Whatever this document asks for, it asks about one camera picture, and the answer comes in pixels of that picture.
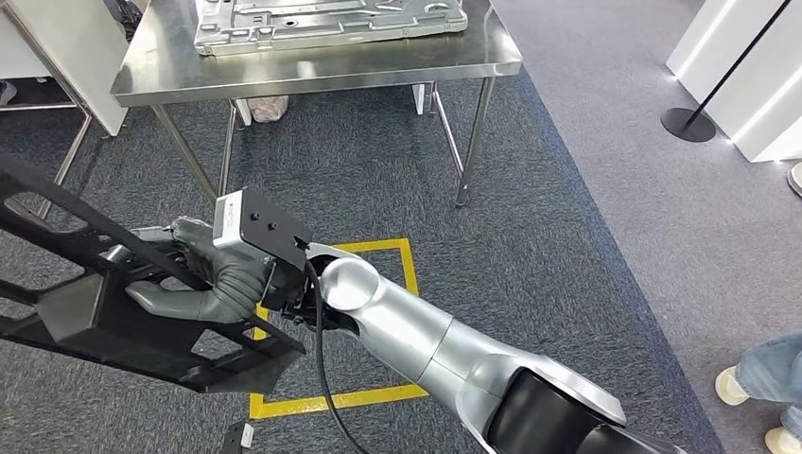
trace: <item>shoe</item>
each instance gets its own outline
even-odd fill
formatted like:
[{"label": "shoe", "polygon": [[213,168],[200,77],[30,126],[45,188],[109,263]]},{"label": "shoe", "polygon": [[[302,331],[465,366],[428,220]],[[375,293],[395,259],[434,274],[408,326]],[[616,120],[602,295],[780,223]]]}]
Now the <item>shoe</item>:
[{"label": "shoe", "polygon": [[5,106],[15,96],[17,96],[17,88],[8,82],[0,80],[0,106]]},{"label": "shoe", "polygon": [[749,398],[741,385],[735,380],[735,366],[724,369],[716,377],[716,394],[725,404],[733,407],[742,404]]},{"label": "shoe", "polygon": [[769,430],[765,440],[772,454],[802,454],[802,443],[785,428]]}]

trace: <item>aluminum plate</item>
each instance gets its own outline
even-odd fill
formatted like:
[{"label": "aluminum plate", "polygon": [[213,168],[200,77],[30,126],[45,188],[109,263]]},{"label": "aluminum plate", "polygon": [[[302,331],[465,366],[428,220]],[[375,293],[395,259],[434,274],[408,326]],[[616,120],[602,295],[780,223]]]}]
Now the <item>aluminum plate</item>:
[{"label": "aluminum plate", "polygon": [[462,0],[199,0],[195,48],[232,55],[396,40],[468,27]]}]

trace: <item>gray robotic hand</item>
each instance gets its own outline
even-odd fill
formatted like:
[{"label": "gray robotic hand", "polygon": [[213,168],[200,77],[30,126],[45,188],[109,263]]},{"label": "gray robotic hand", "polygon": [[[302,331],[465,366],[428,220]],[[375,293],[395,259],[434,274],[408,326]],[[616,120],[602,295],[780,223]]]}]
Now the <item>gray robotic hand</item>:
[{"label": "gray robotic hand", "polygon": [[205,291],[168,290],[150,281],[134,282],[126,292],[147,312],[173,319],[234,323],[247,319],[265,288],[264,261],[242,260],[212,244],[212,227],[178,218],[163,232],[185,246],[187,266],[212,285]]}]

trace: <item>yellow square marking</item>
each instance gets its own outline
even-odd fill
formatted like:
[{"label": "yellow square marking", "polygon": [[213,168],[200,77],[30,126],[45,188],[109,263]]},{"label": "yellow square marking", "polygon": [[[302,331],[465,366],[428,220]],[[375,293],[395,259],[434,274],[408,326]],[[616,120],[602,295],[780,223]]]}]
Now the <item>yellow square marking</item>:
[{"label": "yellow square marking", "polygon": [[[348,253],[367,253],[370,251],[391,251],[397,249],[401,254],[401,268],[404,271],[404,285],[410,293],[418,294],[418,280],[415,276],[415,267],[412,263],[412,249],[410,241],[406,238],[382,239],[378,241],[364,241],[359,243],[345,243],[334,245]],[[268,318],[268,311],[262,306],[256,308],[256,314]],[[261,329],[255,329],[253,338],[264,339],[266,334]],[[359,407],[363,405],[383,404],[396,400],[425,397],[428,393],[418,385],[401,385],[387,388],[377,388],[353,393],[340,393],[332,395],[334,405],[338,409]],[[301,399],[282,400],[276,402],[265,401],[262,394],[251,394],[249,416],[251,419],[267,419],[290,414],[309,413],[312,411],[327,410],[325,399],[322,396],[305,397]]]}]

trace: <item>table top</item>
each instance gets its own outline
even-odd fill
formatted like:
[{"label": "table top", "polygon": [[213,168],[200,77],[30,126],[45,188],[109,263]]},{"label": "table top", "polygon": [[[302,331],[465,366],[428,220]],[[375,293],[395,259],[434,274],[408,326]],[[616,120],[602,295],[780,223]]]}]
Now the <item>table top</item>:
[{"label": "table top", "polygon": [[513,76],[522,58],[489,0],[464,0],[468,29],[422,38],[202,57],[191,0],[152,0],[112,95],[123,107]]}]

